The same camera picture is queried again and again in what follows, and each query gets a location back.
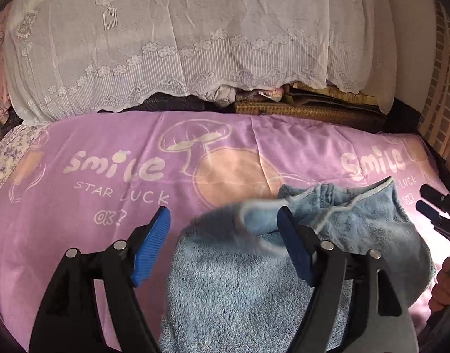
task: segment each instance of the blue towel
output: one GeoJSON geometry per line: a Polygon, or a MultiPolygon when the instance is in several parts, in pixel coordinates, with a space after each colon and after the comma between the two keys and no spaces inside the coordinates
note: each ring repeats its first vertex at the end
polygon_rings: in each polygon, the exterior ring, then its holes
{"type": "MultiPolygon", "coordinates": [[[[313,289],[298,279],[277,230],[282,206],[344,251],[381,251],[408,306],[430,282],[429,248],[391,178],[356,189],[283,186],[279,198],[218,208],[183,231],[168,279],[162,352],[287,350],[313,289]]],[[[347,280],[328,349],[342,341],[351,290],[347,280]]]]}

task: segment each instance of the lace fabric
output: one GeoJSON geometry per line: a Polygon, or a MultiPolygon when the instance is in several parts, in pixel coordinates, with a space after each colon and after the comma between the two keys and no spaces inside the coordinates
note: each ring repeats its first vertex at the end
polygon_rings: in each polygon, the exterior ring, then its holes
{"type": "Polygon", "coordinates": [[[372,10],[371,0],[14,0],[9,92],[26,124],[119,112],[156,92],[229,104],[222,85],[329,80],[356,92],[372,65],[372,10]]]}

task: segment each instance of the finger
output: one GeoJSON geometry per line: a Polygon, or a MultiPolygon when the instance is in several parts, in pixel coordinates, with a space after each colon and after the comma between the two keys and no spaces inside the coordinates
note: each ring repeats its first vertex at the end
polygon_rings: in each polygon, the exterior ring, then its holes
{"type": "Polygon", "coordinates": [[[431,310],[431,312],[438,312],[438,311],[442,311],[444,308],[444,306],[438,302],[435,298],[431,297],[431,299],[429,300],[429,309],[431,310]]]}
{"type": "Polygon", "coordinates": [[[432,297],[435,298],[438,302],[444,305],[450,304],[450,294],[445,292],[442,287],[438,284],[434,286],[432,289],[432,297]]]}
{"type": "Polygon", "coordinates": [[[450,294],[450,276],[444,270],[439,271],[437,274],[437,282],[442,287],[442,289],[450,294]]]}
{"type": "Polygon", "coordinates": [[[446,272],[450,271],[450,257],[446,258],[442,263],[442,270],[446,272]]]}

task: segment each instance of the mushroom print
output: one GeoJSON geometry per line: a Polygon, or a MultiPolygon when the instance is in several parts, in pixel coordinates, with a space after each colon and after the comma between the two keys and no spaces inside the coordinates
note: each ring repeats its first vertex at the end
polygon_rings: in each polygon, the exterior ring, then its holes
{"type": "Polygon", "coordinates": [[[230,133],[231,128],[224,123],[193,119],[173,126],[160,139],[162,151],[187,153],[182,173],[193,178],[198,197],[207,207],[275,198],[285,178],[309,185],[297,175],[280,174],[253,149],[226,147],[222,142],[210,149],[230,133]]]}
{"type": "Polygon", "coordinates": [[[252,198],[275,198],[284,180],[258,152],[221,147],[202,158],[194,183],[204,203],[217,207],[252,198]]]}
{"type": "Polygon", "coordinates": [[[193,177],[198,161],[204,153],[209,154],[208,147],[218,140],[225,139],[230,133],[230,126],[225,123],[191,119],[177,123],[167,130],[160,139],[160,150],[186,153],[186,163],[181,172],[193,177]]]}
{"type": "Polygon", "coordinates": [[[11,203],[21,201],[21,197],[16,192],[20,192],[20,195],[22,195],[44,177],[46,168],[42,161],[44,153],[38,149],[45,145],[48,139],[48,131],[43,130],[9,176],[9,181],[12,183],[9,190],[11,203]]]}

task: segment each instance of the purple blanket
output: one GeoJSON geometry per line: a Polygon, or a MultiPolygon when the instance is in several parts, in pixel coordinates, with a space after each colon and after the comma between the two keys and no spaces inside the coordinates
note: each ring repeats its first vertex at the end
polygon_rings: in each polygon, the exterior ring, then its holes
{"type": "MultiPolygon", "coordinates": [[[[373,135],[284,116],[129,112],[52,124],[0,190],[0,313],[28,348],[45,288],[64,251],[105,249],[147,223],[158,206],[171,232],[153,276],[137,290],[159,335],[165,281],[177,237],[190,220],[232,201],[272,198],[284,183],[364,186],[392,175],[402,204],[442,263],[448,242],[418,214],[419,187],[445,191],[420,139],[373,135]]],[[[98,307],[117,347],[102,285],[98,307]]],[[[411,308],[418,327],[429,292],[411,308]]]]}

